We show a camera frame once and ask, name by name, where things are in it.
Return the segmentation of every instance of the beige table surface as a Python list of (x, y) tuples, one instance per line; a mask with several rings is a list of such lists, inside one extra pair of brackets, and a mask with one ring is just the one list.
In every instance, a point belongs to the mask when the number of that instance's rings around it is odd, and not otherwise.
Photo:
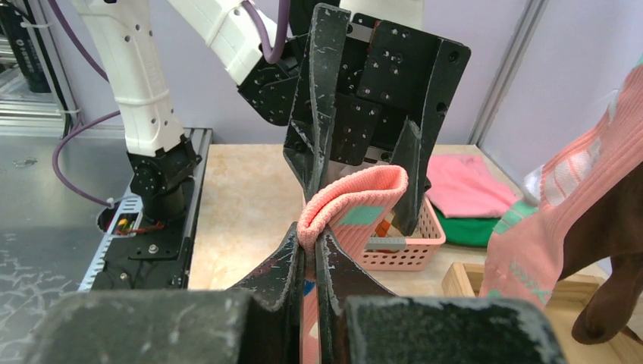
[[(213, 145), (201, 198), (189, 288), (223, 290), (274, 252), (302, 208), (302, 193), (281, 145)], [(476, 146), (436, 146), (434, 154), (482, 155), (491, 173), (519, 189)], [(424, 271), (370, 271), (404, 296), (441, 296), (453, 262), (483, 264), (483, 249), (442, 246)], [(606, 277), (597, 265), (582, 274)]]

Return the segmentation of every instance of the wooden tray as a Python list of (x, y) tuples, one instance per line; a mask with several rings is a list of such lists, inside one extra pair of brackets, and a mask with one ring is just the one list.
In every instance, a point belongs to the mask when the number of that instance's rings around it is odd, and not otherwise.
[[(485, 267), (479, 264), (453, 263), (442, 280), (447, 297), (476, 297), (482, 286)], [(558, 282), (545, 309), (556, 338), (569, 364), (643, 363), (643, 345), (618, 334), (605, 344), (583, 345), (572, 337), (574, 321), (603, 279), (590, 275), (572, 275)]]

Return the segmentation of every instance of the pink plastic basket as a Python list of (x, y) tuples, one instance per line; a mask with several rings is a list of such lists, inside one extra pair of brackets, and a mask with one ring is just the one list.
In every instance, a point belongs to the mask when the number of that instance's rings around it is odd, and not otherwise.
[(358, 262), (372, 271), (422, 271), (447, 240), (433, 206), (425, 196), (416, 232), (404, 237), (391, 227), (388, 237), (372, 237)]

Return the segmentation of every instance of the purple cable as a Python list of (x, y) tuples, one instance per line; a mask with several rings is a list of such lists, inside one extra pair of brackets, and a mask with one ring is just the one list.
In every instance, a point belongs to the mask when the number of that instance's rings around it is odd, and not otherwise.
[(250, 19), (252, 19), (259, 38), (262, 41), (263, 56), (269, 64), (275, 64), (281, 59), (281, 54), (284, 53), (286, 47), (286, 38), (288, 37), (288, 17), (290, 16), (290, 0), (279, 1), (279, 14), (277, 16), (277, 36), (274, 39), (274, 48), (270, 46), (270, 36), (265, 29), (265, 24), (261, 15), (257, 12), (254, 5), (248, 0), (241, 2), (241, 5), (248, 12)]
[(98, 124), (102, 123), (103, 121), (107, 121), (107, 120), (109, 120), (109, 119), (113, 118), (114, 116), (119, 115), (120, 113), (121, 113), (120, 111), (114, 111), (114, 112), (112, 112), (111, 114), (107, 114), (107, 115), (105, 115), (105, 116), (102, 116), (102, 117), (100, 117), (100, 118), (98, 118), (98, 119), (96, 119), (96, 120), (92, 121), (91, 123), (89, 123), (89, 124), (87, 124), (87, 125), (84, 125), (84, 126), (82, 126), (82, 127), (79, 127), (79, 128), (77, 128), (77, 129), (75, 129), (74, 131), (72, 131), (71, 133), (69, 133), (69, 135), (67, 135), (67, 136), (66, 136), (66, 137), (65, 137), (65, 138), (60, 142), (60, 144), (58, 144), (58, 146), (56, 146), (56, 149), (54, 149), (54, 155), (52, 156), (52, 167), (54, 168), (54, 173), (56, 173), (56, 177), (58, 177), (58, 179), (59, 179), (59, 180), (60, 180), (60, 181), (61, 181), (61, 182), (62, 182), (62, 183), (63, 183), (63, 184), (68, 188), (68, 189), (70, 189), (70, 190), (74, 191), (75, 193), (77, 193), (77, 194), (81, 195), (82, 197), (84, 197), (84, 198), (88, 199), (89, 201), (96, 202), (96, 203), (98, 203), (99, 205), (103, 205), (103, 206), (106, 206), (106, 207), (109, 207), (109, 208), (114, 207), (114, 206), (113, 206), (113, 205), (114, 205), (114, 203), (113, 203), (113, 202), (109, 202), (109, 201), (105, 201), (105, 200), (102, 200), (102, 199), (98, 199), (98, 198), (96, 198), (96, 197), (94, 197), (94, 196), (89, 195), (88, 193), (85, 193), (85, 192), (84, 192), (83, 190), (81, 190), (80, 188), (78, 188), (78, 187), (74, 186), (73, 184), (71, 184), (71, 182), (70, 182), (67, 178), (65, 178), (65, 176), (62, 174), (62, 172), (61, 172), (61, 170), (60, 170), (60, 166), (58, 165), (58, 157), (60, 157), (60, 153), (61, 153), (62, 149), (64, 148), (64, 146), (65, 146), (67, 143), (69, 143), (69, 141), (70, 141), (70, 140), (72, 140), (76, 135), (78, 135), (78, 134), (80, 134), (80, 133), (84, 132), (84, 131), (85, 131), (85, 130), (87, 130), (87, 129), (90, 129), (91, 127), (95, 127), (96, 125), (98, 125)]
[(96, 71), (96, 73), (99, 74), (99, 76), (102, 77), (103, 80), (109, 82), (106, 72), (99, 66), (98, 63), (96, 63), (87, 49), (83, 47), (83, 43), (80, 42), (74, 31), (71, 29), (71, 26), (67, 22), (67, 19), (64, 18), (64, 15), (62, 14), (60, 7), (56, 3), (56, 0), (49, 0), (49, 6), (52, 8), (56, 19), (58, 19), (58, 22), (61, 24), (62, 29), (69, 37), (69, 40), (71, 40), (74, 46), (76, 46), (76, 49), (78, 49), (78, 52), (83, 56), (83, 58), (85, 58), (85, 61), (87, 61), (90, 66), (92, 66), (94, 71)]

